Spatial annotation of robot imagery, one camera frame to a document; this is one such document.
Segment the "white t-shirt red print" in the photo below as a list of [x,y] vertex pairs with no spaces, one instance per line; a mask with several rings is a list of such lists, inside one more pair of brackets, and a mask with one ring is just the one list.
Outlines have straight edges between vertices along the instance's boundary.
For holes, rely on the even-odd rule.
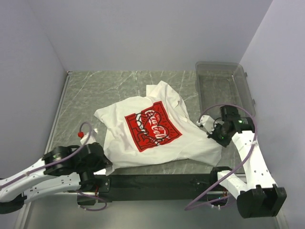
[[148,85],[145,97],[129,97],[95,111],[107,128],[104,153],[119,168],[191,159],[215,166],[222,147],[189,118],[181,96],[166,82]]

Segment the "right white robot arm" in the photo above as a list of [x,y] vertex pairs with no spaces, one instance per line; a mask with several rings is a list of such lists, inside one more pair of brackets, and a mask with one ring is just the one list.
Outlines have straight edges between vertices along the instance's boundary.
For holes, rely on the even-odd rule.
[[284,204],[287,193],[279,187],[267,168],[252,117],[243,117],[232,105],[220,107],[220,122],[202,115],[199,125],[207,130],[208,138],[223,147],[234,144],[242,161],[246,181],[229,167],[213,167],[209,185],[214,190],[224,187],[236,199],[242,218],[275,217]]

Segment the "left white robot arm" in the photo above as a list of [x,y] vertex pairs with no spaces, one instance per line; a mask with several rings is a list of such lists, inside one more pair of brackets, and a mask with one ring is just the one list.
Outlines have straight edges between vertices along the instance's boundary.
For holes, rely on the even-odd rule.
[[112,162],[99,143],[57,146],[29,168],[0,181],[0,212],[9,214],[24,204],[60,192],[93,191],[95,172]]

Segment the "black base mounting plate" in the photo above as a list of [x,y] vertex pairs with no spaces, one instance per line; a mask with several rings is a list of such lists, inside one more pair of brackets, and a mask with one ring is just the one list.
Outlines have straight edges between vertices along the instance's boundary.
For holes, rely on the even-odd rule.
[[105,201],[193,200],[212,185],[209,174],[96,175],[87,195]]

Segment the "clear plastic bin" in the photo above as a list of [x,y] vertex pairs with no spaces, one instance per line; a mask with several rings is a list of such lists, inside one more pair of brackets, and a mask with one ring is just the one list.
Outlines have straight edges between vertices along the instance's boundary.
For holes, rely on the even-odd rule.
[[247,74],[242,65],[234,62],[197,62],[195,87],[199,97],[200,115],[216,119],[221,116],[215,104],[235,104],[255,116],[255,101],[251,97]]

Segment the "aluminium frame rail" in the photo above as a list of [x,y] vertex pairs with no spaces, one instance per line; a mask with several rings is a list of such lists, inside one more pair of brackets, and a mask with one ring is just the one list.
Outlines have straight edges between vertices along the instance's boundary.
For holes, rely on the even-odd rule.
[[[146,86],[167,82],[187,106],[190,119],[200,116],[199,97],[193,71],[100,71],[69,72],[48,149],[78,143],[76,136],[83,121],[97,130],[104,142],[106,127],[93,113],[132,96],[144,96]],[[77,207],[75,194],[59,193],[27,204],[19,213],[18,229],[286,229],[282,211],[273,218],[243,219],[236,203],[216,210],[207,206],[184,211],[183,200],[117,201],[105,210],[88,212]]]

